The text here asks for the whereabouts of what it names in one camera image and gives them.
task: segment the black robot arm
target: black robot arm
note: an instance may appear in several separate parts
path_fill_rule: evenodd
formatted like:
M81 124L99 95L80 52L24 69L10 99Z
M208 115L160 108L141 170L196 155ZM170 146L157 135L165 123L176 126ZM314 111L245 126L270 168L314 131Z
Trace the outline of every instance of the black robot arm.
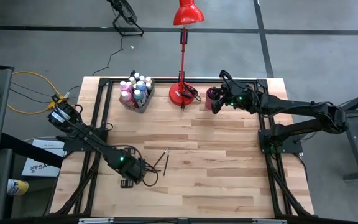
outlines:
M219 75L224 83L213 90L212 112L218 113L223 105L233 106L265 118L279 113L310 116L315 119L284 126L274 124L265 140L274 146L282 146L282 142L290 136L325 131L339 134L347 129L345 112L330 102L316 103L281 100L276 96L254 90L248 84L234 81L225 70Z
M101 139L102 135L107 134L107 130L86 125L82 122L79 112L65 100L59 100L56 96L53 100L57 107L48 118L50 123L68 135L60 137L60 140L65 143L65 151L98 151L103 155L108 166L124 178L137 184L143 180L148 164L141 156L139 158L133 156L139 153L136 148L127 146L124 149L118 149L107 145Z

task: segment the blue bottle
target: blue bottle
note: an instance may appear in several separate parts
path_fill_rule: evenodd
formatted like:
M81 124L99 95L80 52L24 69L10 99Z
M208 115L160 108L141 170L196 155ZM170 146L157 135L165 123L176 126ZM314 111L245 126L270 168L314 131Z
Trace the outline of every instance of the blue bottle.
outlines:
M140 90L146 96L146 98L148 97L149 94L147 94L147 87L143 81L138 81L136 83L136 89Z
M139 108L143 107L146 104L146 96L143 94L140 90L134 91L134 98L136 101L136 104Z

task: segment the red desk lamp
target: red desk lamp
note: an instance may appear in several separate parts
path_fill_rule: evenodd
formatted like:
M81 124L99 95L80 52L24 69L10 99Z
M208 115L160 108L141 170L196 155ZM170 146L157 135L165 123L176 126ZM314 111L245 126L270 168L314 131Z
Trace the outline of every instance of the red desk lamp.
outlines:
M189 105L194 96L187 90L192 88L189 84L186 83L185 89L185 45L187 44L187 24L193 24L196 22L203 22L204 15L194 4L194 0L179 0L180 7L175 14L173 19L173 25L183 25L183 30L180 34L180 43L181 43L181 69L179 74L179 82L171 86L169 91L169 97L172 103L176 105L181 105L182 108L185 105Z

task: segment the red cup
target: red cup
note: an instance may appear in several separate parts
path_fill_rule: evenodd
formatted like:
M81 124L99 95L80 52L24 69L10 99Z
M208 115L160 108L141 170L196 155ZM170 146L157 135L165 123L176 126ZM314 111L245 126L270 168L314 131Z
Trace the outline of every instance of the red cup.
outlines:
M205 97L205 107L209 110L211 110L211 105L213 102L213 100L209 97L211 93L212 93L212 87L206 91L206 97Z

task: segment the floor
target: floor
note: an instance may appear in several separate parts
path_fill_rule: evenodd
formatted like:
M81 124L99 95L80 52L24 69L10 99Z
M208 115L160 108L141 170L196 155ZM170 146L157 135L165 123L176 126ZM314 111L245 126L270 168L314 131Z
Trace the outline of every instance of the floor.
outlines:
M128 1L139 25L152 32L123 39L124 50L112 58L108 69L97 75L128 75L137 70L150 76L176 76L180 68L180 36L169 28L174 28L172 20L178 1ZM358 95L358 32L342 32L358 30L358 1L197 0L196 3L206 21L197 24L203 31L188 36L187 76L216 77L225 69L234 77L284 78L289 98L301 101L339 104ZM258 3L262 17L257 13ZM113 19L111 8L103 0L0 0L0 24L111 27ZM298 32L272 34L277 29ZM333 35L327 32L304 35L308 30L336 31L330 33ZM15 71L41 73L65 92L81 84L83 76L105 67L109 55L120 48L120 39L117 32L0 30L0 65L13 66ZM39 78L15 75L13 80L53 94ZM17 86L12 88L48 101L46 96ZM15 93L10 94L9 103L26 111L45 108ZM27 131L17 132L18 126L25 126ZM26 116L11 110L6 113L4 131L21 139L59 134L48 123L47 113ZM358 221L358 180L342 181L344 174L357 170L346 136L318 133L303 142L303 149L315 213L324 218ZM48 193L44 194L43 203L27 196L21 214L43 211L48 198ZM28 205L34 202L38 206Z

